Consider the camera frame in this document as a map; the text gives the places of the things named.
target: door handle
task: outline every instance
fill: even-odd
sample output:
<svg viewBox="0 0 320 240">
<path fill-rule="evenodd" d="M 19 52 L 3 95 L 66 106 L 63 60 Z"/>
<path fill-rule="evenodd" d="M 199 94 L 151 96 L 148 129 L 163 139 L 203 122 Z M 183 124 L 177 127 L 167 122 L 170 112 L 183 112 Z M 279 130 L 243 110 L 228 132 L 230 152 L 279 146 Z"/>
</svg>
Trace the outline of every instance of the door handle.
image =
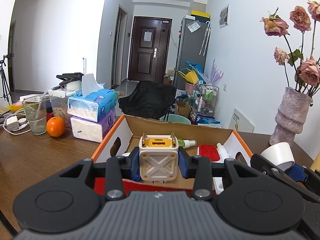
<svg viewBox="0 0 320 240">
<path fill-rule="evenodd" d="M 153 58 L 157 57 L 157 48 L 155 48 L 155 50 L 153 51 Z"/>
</svg>

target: plastic tub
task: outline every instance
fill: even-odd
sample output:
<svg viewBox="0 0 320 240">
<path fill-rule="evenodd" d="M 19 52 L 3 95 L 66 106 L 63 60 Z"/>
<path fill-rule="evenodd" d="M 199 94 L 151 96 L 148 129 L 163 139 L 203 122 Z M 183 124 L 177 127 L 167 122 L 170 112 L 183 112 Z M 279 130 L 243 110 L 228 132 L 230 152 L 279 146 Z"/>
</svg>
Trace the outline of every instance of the plastic tub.
<svg viewBox="0 0 320 240">
<path fill-rule="evenodd" d="M 188 82 L 185 82 L 185 83 L 186 83 L 186 92 L 187 92 L 189 95 L 192 95 L 193 90 L 196 89 L 196 85 L 191 85 L 191 84 L 189 84 Z"/>
<path fill-rule="evenodd" d="M 71 128 L 71 114 L 68 114 L 68 99 L 71 95 L 78 92 L 78 90 L 67 90 L 61 88 L 58 90 L 49 90 L 50 102 L 52 105 L 52 112 L 54 116 L 60 116 L 66 123 L 66 127 Z"/>
<path fill-rule="evenodd" d="M 164 116 L 160 118 L 160 121 L 166 121 L 167 122 L 167 116 Z M 186 123 L 186 124 L 191 124 L 190 120 L 182 115 L 178 114 L 169 114 L 168 122 L 177 122 L 177 123 Z"/>
</svg>

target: tripod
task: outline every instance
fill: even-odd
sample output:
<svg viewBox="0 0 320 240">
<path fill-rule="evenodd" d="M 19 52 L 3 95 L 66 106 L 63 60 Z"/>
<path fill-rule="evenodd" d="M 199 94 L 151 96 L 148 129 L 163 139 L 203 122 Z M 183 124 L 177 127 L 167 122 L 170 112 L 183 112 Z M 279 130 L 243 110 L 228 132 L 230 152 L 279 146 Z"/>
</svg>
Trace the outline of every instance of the tripod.
<svg viewBox="0 0 320 240">
<path fill-rule="evenodd" d="M 4 55 L 3 56 L 3 60 L 0 60 L 0 76 L 1 76 L 1 80 L 2 80 L 2 91 L 3 91 L 3 97 L 0 97 L 0 99 L 3 98 L 4 101 L 7 101 L 9 105 L 10 105 L 9 96 L 11 98 L 11 102 L 12 103 L 13 103 L 13 101 L 12 101 L 12 96 L 11 96 L 11 93 L 10 93 L 9 85 L 8 85 L 8 82 L 7 82 L 7 78 L 5 76 L 5 72 L 4 72 L 3 66 L 6 66 L 4 60 L 6 58 L 12 58 L 12 57 L 14 57 L 14 54 Z"/>
</svg>

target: vase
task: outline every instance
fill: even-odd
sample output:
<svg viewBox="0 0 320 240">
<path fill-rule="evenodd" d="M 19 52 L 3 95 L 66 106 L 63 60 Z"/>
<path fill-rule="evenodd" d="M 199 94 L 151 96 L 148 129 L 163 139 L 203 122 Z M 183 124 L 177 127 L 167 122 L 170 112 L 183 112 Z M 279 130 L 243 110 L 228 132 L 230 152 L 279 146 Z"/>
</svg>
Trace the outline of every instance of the vase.
<svg viewBox="0 0 320 240">
<path fill-rule="evenodd" d="M 270 137 L 270 145 L 279 142 L 293 143 L 296 134 L 302 133 L 309 111 L 311 97 L 286 87 L 276 115 L 276 128 Z"/>
</svg>

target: power adapter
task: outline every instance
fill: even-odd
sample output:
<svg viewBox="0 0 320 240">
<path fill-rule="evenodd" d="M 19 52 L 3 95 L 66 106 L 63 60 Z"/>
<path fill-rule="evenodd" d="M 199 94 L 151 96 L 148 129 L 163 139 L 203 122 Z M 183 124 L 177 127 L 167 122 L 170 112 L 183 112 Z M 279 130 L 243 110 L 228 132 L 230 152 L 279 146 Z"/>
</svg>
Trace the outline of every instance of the power adapter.
<svg viewBox="0 0 320 240">
<path fill-rule="evenodd" d="M 19 122 L 17 116 L 12 116 L 7 119 L 7 130 L 12 132 L 19 129 Z"/>
</svg>

